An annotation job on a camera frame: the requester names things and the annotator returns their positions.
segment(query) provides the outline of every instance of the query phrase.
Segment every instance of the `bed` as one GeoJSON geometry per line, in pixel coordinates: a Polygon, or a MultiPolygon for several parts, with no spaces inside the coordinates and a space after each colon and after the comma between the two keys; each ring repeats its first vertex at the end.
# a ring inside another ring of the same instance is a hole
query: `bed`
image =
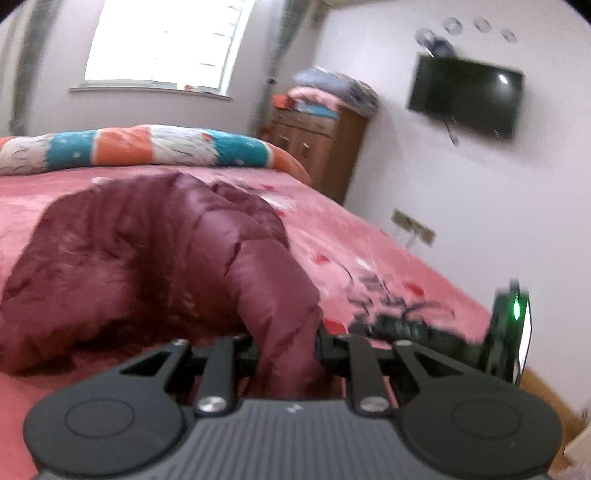
{"type": "MultiPolygon", "coordinates": [[[[291,251],[321,294],[328,322],[348,325],[392,308],[432,300],[441,308],[424,312],[432,325],[479,340],[489,312],[445,278],[401,248],[385,232],[368,225],[288,173],[260,168],[132,166],[77,168],[30,176],[0,177],[0,290],[27,244],[43,210],[54,199],[111,179],[180,171],[210,183],[225,181],[264,198],[282,217],[291,251]]],[[[0,374],[0,472],[25,480],[36,469],[22,441],[22,422],[34,403],[58,388],[80,381],[108,364],[59,365],[27,375],[0,374]]]]}

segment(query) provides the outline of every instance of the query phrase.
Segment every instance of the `wooden floor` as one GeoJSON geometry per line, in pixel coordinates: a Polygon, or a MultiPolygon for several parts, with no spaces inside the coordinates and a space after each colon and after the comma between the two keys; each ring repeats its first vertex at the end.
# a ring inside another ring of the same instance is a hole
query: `wooden floor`
{"type": "Polygon", "coordinates": [[[564,446],[584,430],[583,419],[529,368],[525,369],[523,377],[521,378],[520,388],[540,397],[558,414],[560,423],[562,424],[563,439],[562,444],[560,445],[560,450],[550,466],[549,473],[552,475],[553,473],[566,469],[570,466],[570,462],[564,457],[564,446]]]}

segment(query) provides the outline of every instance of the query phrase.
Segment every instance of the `television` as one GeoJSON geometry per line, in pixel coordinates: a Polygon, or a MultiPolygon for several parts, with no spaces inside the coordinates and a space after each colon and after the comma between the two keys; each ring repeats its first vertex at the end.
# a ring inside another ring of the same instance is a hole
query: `television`
{"type": "Polygon", "coordinates": [[[421,56],[409,110],[510,140],[515,133],[524,75],[455,57],[421,56]]]}

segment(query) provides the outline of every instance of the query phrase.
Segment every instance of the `maroon jacket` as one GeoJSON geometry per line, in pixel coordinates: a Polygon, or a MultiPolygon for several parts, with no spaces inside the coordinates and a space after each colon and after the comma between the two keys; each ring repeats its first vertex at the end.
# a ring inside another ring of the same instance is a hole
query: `maroon jacket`
{"type": "Polygon", "coordinates": [[[306,397],[328,385],[318,302],[259,197],[186,174],[114,180],[43,214],[0,303],[0,369],[247,330],[261,348],[251,392],[306,397]]]}

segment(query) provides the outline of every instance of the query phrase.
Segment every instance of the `wall socket panel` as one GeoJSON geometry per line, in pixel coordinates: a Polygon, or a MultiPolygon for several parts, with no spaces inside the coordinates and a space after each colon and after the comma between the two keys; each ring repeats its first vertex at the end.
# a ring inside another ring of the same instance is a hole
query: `wall socket panel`
{"type": "Polygon", "coordinates": [[[436,237],[435,231],[430,229],[428,226],[417,222],[414,218],[408,216],[406,213],[402,213],[400,210],[395,209],[394,214],[392,215],[392,221],[400,228],[403,228],[407,232],[411,232],[424,244],[428,246],[433,245],[436,237]]]}

